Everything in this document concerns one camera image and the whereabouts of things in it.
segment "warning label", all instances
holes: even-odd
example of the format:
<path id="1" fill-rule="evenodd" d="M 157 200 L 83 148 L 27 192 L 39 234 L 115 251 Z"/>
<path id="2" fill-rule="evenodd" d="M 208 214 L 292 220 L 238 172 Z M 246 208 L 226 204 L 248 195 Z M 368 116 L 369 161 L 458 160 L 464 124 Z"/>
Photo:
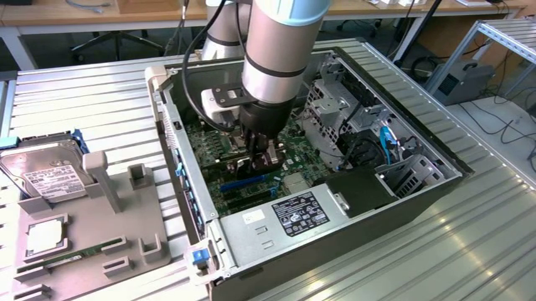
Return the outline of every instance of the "warning label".
<path id="1" fill-rule="evenodd" d="M 289 236 L 296 236 L 329 222 L 313 193 L 303 194 L 272 207 Z"/>

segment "metal workbench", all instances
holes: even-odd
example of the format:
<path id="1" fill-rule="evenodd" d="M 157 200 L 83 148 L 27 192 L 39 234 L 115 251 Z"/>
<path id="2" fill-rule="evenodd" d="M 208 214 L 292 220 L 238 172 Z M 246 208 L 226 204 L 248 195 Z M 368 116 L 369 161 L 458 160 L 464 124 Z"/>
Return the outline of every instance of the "metal workbench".
<path id="1" fill-rule="evenodd" d="M 523 57 L 531 65 L 526 71 L 520 74 L 518 80 L 515 81 L 512 87 L 507 90 L 504 95 L 510 94 L 519 83 L 526 79 L 528 74 L 536 68 L 536 20 L 535 19 L 506 19 L 506 20 L 490 20 L 478 21 L 471 27 L 468 34 L 460 42 L 446 66 L 435 72 L 432 78 L 427 82 L 427 90 L 431 94 L 435 94 L 440 84 L 443 83 L 452 66 L 460 60 L 464 51 L 468 46 L 474 43 L 475 36 L 478 33 L 484 34 L 494 42 L 502 44 L 512 52 L 515 52 L 520 57 Z M 475 54 L 474 59 L 480 59 L 482 55 L 490 48 L 483 47 Z"/>
<path id="2" fill-rule="evenodd" d="M 341 46 L 476 171 L 462 187 L 395 232 L 274 288 L 256 300 L 535 300 L 536 195 L 500 155 L 475 140 L 436 100 L 381 54 L 353 40 Z M 188 246 L 157 130 L 143 70 L 177 57 L 26 71 L 19 74 L 11 135 L 78 127 L 93 151 L 109 155 L 110 173 L 134 162 L 157 168 L 158 195 L 174 262 L 83 300 L 204 300 L 189 284 Z M 16 196 L 2 180 L 0 290 L 8 289 Z"/>

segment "table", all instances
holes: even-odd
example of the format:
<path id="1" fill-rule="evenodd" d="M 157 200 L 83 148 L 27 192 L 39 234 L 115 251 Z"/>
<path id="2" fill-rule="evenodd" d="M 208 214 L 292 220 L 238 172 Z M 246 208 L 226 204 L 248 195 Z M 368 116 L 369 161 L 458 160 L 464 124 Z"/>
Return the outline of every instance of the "table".
<path id="1" fill-rule="evenodd" d="M 81 3 L 94 3 L 95 0 L 81 0 Z M 507 18 L 512 18 L 519 10 L 526 6 L 520 0 L 508 0 L 511 13 Z M 416 33 L 419 25 L 423 23 L 425 11 L 431 3 L 424 6 L 415 6 L 411 17 L 416 18 L 413 26 L 396 58 L 400 57 L 411 38 Z M 345 19 L 385 19 L 403 18 L 409 7 L 400 4 L 387 5 L 379 3 L 376 6 L 365 0 L 333 0 L 332 7 L 325 20 Z M 495 14 L 495 6 L 487 8 L 467 8 L 456 0 L 443 0 L 435 16 L 460 16 L 467 14 Z M 153 28 L 173 28 L 178 25 L 178 11 L 160 13 L 119 14 L 118 8 L 111 6 L 105 8 L 103 14 L 71 7 L 65 0 L 35 0 L 31 6 L 7 6 L 2 15 L 4 27 L 0 29 L 0 37 L 12 53 L 15 61 L 22 70 L 37 69 L 33 56 L 26 49 L 20 36 L 24 34 L 45 33 L 77 33 L 87 31 L 113 31 Z M 192 0 L 186 26 L 204 26 L 206 24 L 205 0 Z"/>
<path id="2" fill-rule="evenodd" d="M 471 127 L 371 45 L 353 40 L 316 45 L 333 46 L 341 47 L 363 65 L 470 164 L 475 175 L 408 225 L 253 300 L 531 300 L 536 295 L 536 195 L 531 180 L 523 174 L 516 176 L 516 166 L 502 161 L 498 150 L 488 147 Z M 14 81 L 16 92 L 11 99 L 18 109 L 11 115 L 26 116 L 6 127 L 12 128 L 14 134 L 39 135 L 78 125 L 86 129 L 93 147 L 114 152 L 118 163 L 111 165 L 113 172 L 134 161 L 158 171 L 158 195 L 174 262 L 83 296 L 83 301 L 172 300 L 178 296 L 182 300 L 208 300 L 206 289 L 190 283 L 186 270 L 185 225 L 168 173 L 162 172 L 161 149 L 154 145 L 157 133 L 143 78 L 149 66 L 181 60 L 181 56 L 172 56 L 23 71 Z M 4 296 L 18 207 L 12 203 L 14 187 L 2 179 L 0 186 Z"/>

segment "black cylinder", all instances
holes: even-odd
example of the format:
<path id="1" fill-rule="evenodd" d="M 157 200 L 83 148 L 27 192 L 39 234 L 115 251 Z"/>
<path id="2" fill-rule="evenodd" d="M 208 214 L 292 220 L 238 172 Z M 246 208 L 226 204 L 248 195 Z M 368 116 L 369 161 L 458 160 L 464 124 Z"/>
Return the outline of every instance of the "black cylinder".
<path id="1" fill-rule="evenodd" d="M 256 133 L 261 133 L 269 139 L 276 139 L 286 126 L 286 121 L 293 110 L 295 99 L 288 102 L 269 105 L 252 103 L 241 106 L 241 123 Z"/>

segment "green circuit board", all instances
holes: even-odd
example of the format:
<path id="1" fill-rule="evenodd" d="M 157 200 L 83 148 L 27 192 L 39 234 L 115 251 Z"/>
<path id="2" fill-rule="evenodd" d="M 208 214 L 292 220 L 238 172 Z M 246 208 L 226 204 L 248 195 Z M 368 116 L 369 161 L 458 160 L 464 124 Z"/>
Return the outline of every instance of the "green circuit board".
<path id="1" fill-rule="evenodd" d="M 286 149 L 282 168 L 266 174 L 261 182 L 221 192 L 221 186 L 236 181 L 226 171 L 225 161 L 248 156 L 244 139 L 240 137 L 241 130 L 237 127 L 233 133 L 205 131 L 201 124 L 190 124 L 186 131 L 214 205 L 222 216 L 282 198 L 296 193 L 296 189 L 312 187 L 317 179 L 332 173 L 308 138 L 304 134 L 300 135 L 299 124 L 295 120 L 289 120 L 286 128 L 280 133 L 280 142 Z M 297 173 L 301 174 L 304 181 L 300 182 L 300 188 L 296 186 L 289 189 L 284 179 Z"/>

